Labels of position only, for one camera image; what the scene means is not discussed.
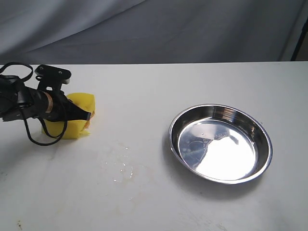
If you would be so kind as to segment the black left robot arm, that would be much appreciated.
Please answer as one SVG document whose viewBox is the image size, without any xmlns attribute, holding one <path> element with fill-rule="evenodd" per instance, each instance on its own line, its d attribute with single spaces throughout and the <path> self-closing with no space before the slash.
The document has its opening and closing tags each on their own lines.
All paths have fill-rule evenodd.
<svg viewBox="0 0 308 231">
<path fill-rule="evenodd" d="M 15 75 L 0 76 L 0 117 L 4 122 L 23 118 L 42 118 L 51 122 L 85 120 L 87 112 L 61 91 L 63 81 L 57 77 L 38 75 L 36 89 L 25 86 Z"/>
</svg>

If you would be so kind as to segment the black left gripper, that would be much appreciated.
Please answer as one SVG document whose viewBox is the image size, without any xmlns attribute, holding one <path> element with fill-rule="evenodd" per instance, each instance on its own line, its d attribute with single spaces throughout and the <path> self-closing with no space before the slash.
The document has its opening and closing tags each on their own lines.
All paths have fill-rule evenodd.
<svg viewBox="0 0 308 231">
<path fill-rule="evenodd" d="M 30 94 L 26 118 L 43 118 L 51 122 L 70 120 L 90 120 L 91 112 L 87 112 L 73 104 L 63 92 L 35 90 L 27 88 Z"/>
</svg>

